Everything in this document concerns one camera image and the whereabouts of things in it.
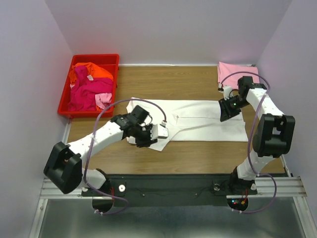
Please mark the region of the white printed t shirt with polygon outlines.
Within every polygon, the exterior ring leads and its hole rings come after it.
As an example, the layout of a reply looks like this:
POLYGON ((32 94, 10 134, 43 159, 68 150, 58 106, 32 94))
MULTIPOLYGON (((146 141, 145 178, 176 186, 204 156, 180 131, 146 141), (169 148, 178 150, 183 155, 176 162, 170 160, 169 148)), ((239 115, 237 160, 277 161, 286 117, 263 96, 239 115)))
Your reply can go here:
POLYGON ((159 139, 150 149, 162 151, 171 141, 247 142, 242 114, 220 121, 220 105, 208 100, 149 100, 166 114, 168 138, 159 139))

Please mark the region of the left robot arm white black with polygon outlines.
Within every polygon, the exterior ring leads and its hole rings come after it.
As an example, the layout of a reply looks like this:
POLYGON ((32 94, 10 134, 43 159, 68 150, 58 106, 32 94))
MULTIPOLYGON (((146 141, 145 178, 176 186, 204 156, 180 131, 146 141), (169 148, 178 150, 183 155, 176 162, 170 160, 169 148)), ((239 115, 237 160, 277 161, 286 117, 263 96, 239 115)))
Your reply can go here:
POLYGON ((76 188, 100 189, 107 181, 101 170, 90 170, 90 159, 106 147, 127 137, 134 137, 137 147, 149 147, 159 138, 159 124, 144 125, 149 112, 137 106, 132 112, 116 115, 91 134, 65 144, 58 142, 52 148, 44 175, 68 194, 76 188))

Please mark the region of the aluminium frame rail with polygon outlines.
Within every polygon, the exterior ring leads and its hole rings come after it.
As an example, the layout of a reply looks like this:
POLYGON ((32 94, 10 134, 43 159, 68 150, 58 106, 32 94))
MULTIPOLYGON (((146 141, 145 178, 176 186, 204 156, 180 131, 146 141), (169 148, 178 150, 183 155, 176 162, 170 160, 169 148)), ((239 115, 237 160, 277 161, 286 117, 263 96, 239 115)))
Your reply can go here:
MULTIPOLYGON (((78 155, 74 155, 66 142, 69 137, 71 122, 65 126, 62 141, 51 151, 44 174, 47 177, 43 189, 55 189, 53 195, 61 196, 86 193, 88 187, 83 181, 84 168, 78 155)), ((304 185, 299 177, 257 178, 247 189, 248 198, 269 197, 306 197, 304 185)))

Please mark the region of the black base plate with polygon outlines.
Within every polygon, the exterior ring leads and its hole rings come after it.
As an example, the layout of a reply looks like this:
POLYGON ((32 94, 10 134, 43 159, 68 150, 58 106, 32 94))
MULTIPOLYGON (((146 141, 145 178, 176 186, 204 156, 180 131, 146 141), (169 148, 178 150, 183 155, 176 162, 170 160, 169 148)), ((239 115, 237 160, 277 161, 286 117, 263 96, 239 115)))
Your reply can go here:
POLYGON ((231 192, 229 174, 105 175, 100 188, 80 193, 97 213, 117 213, 127 207, 228 206, 245 210, 248 192, 231 192))

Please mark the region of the orange t shirt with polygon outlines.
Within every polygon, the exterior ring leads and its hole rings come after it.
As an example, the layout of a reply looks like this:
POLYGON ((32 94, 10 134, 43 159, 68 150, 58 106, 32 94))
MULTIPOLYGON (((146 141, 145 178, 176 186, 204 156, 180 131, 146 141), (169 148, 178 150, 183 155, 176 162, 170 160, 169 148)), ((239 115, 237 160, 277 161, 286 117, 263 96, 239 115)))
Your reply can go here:
POLYGON ((71 85, 74 85, 77 80, 75 70, 84 69, 84 67, 87 69, 88 74, 91 75, 93 78, 110 78, 111 80, 113 80, 113 75, 106 69, 92 62, 79 62, 71 67, 71 70, 68 74, 71 85))

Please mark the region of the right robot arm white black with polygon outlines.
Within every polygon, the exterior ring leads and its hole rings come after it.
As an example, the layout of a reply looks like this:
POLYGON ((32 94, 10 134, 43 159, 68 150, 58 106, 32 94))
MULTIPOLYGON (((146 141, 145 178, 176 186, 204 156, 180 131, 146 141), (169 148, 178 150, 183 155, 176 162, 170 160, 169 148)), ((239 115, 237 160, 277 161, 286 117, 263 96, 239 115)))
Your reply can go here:
POLYGON ((255 178, 271 161, 290 151, 295 118, 283 113, 269 97, 269 87, 255 83, 251 76, 242 76, 238 82, 238 94, 222 83, 218 85, 223 99, 219 100, 220 121, 238 116, 245 106, 252 106, 255 118, 247 146, 247 158, 230 175, 231 192, 256 190, 255 178))

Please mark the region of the folded pink t shirt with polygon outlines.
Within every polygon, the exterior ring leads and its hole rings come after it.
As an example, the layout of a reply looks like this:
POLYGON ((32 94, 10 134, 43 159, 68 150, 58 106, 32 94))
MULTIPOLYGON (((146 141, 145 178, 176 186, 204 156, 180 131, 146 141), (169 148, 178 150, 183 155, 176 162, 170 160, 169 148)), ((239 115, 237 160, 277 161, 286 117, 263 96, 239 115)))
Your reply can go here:
POLYGON ((253 78, 254 83, 260 82, 260 79, 258 76, 255 76, 249 73, 235 74, 227 78, 224 82, 222 82, 224 78, 227 77, 228 75, 236 73, 236 72, 240 72, 240 71, 247 71, 247 72, 258 74, 258 69, 253 66, 243 66, 243 65, 219 62, 217 66, 217 75, 218 75, 217 81, 218 83, 221 83, 223 86, 230 86, 232 89, 238 89, 238 80, 244 75, 251 76, 253 78))

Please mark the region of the magenta t shirt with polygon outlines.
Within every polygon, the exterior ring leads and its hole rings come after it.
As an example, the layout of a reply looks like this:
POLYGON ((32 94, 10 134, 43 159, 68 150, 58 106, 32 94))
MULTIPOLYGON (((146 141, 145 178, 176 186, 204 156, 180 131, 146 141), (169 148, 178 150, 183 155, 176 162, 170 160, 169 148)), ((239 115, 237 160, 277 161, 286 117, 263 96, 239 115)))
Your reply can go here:
POLYGON ((93 78, 87 69, 75 70, 77 80, 74 85, 70 84, 69 111, 97 111, 95 95, 111 93, 113 95, 114 80, 110 78, 93 78))

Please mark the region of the light pink garment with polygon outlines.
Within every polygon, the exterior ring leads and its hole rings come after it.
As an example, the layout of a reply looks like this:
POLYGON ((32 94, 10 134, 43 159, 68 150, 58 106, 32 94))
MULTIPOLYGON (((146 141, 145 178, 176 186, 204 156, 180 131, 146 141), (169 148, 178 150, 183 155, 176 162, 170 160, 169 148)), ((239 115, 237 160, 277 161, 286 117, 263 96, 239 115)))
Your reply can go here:
POLYGON ((96 110, 104 110, 111 104, 112 94, 111 93, 100 93, 95 95, 96 110))

